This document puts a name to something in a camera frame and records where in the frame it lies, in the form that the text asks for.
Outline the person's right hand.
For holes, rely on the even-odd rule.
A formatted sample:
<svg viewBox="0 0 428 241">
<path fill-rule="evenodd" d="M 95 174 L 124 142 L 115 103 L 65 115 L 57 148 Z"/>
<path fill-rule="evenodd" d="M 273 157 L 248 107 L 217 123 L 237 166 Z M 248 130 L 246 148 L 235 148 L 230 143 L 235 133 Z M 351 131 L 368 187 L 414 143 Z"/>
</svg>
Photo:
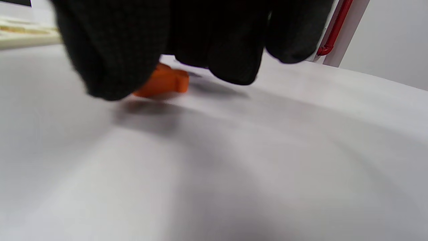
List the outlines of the person's right hand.
<svg viewBox="0 0 428 241">
<path fill-rule="evenodd" d="M 283 64 L 317 51 L 332 0 L 52 0 L 87 93 L 118 101 L 149 81 L 162 55 L 248 86 L 264 50 Z"/>
</svg>

